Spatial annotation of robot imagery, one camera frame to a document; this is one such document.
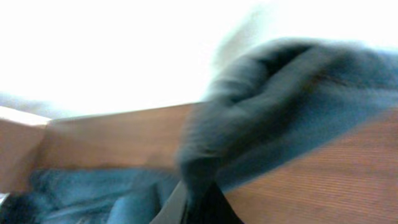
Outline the blue denim jeans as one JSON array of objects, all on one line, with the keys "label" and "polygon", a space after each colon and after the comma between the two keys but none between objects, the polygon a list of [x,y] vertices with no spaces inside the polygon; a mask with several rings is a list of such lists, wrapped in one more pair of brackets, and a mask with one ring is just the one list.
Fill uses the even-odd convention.
[{"label": "blue denim jeans", "polygon": [[397,105],[397,51],[274,42],[234,61],[194,107],[178,175],[144,169],[37,170],[2,223],[150,223],[179,182],[189,196],[238,187]]}]

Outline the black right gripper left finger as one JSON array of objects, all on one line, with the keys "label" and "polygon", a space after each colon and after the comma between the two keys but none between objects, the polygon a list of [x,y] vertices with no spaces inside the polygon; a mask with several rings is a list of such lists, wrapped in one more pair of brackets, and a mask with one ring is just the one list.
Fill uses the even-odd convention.
[{"label": "black right gripper left finger", "polygon": [[150,224],[181,224],[184,219],[187,195],[186,186],[183,182],[179,182]]}]

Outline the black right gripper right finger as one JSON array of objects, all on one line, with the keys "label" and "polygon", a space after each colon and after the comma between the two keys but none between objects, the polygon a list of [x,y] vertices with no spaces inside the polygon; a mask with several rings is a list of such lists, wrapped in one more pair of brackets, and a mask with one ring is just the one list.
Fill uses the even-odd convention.
[{"label": "black right gripper right finger", "polygon": [[186,224],[243,223],[215,183],[212,183],[204,192],[188,198]]}]

